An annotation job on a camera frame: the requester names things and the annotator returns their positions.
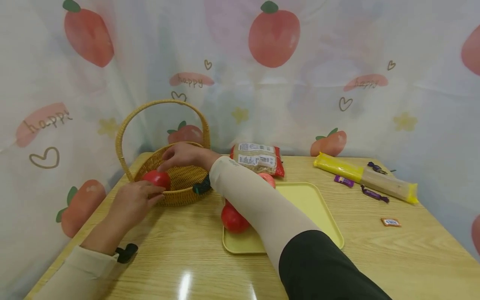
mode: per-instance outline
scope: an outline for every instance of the purple candy wrapper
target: purple candy wrapper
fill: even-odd
[[[377,199],[378,201],[382,200],[382,201],[385,202],[385,203],[389,203],[389,202],[390,202],[390,200],[389,200],[387,197],[382,196],[382,195],[380,195],[380,194],[377,194],[377,193],[375,193],[374,191],[370,191],[370,190],[365,189],[365,186],[364,186],[364,185],[361,185],[361,191],[362,191],[365,195],[370,196],[370,197],[372,197],[372,198],[374,198],[374,199]]]
[[[343,184],[345,184],[345,185],[348,186],[348,187],[352,187],[353,184],[354,184],[353,180],[347,179],[347,178],[342,177],[342,176],[340,176],[340,175],[335,175],[334,181],[335,181],[335,182],[343,183]]]

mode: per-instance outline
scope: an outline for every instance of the hand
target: hand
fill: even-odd
[[[115,249],[130,229],[140,223],[158,200],[165,197],[165,188],[148,181],[127,183],[120,188],[107,216],[86,237],[81,247],[107,255]]]
[[[146,217],[158,200],[165,197],[161,194],[163,191],[165,188],[145,180],[127,183],[117,192],[106,219],[129,231]]]
[[[196,166],[209,172],[219,157],[221,155],[212,150],[187,143],[177,143],[165,151],[162,156],[164,162],[157,171],[165,172],[172,167]]]

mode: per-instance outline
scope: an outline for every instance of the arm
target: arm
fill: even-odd
[[[107,219],[100,222],[34,299],[95,299],[117,262],[115,249],[125,234]]]
[[[90,300],[101,296],[117,262],[115,250],[130,229],[140,223],[164,188],[146,181],[120,188],[108,215],[76,246],[53,277],[34,296],[36,300]]]
[[[259,234],[290,299],[390,299],[313,221],[251,170],[182,143],[164,159],[160,170],[193,164],[209,171],[212,187]]]

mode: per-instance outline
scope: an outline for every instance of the red packaging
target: red packaging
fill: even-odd
[[[272,176],[285,176],[280,148],[253,143],[233,145],[230,158],[255,173],[267,173]]]

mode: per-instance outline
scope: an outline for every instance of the black sleeve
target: black sleeve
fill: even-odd
[[[318,230],[288,242],[278,272],[290,300],[391,300]]]

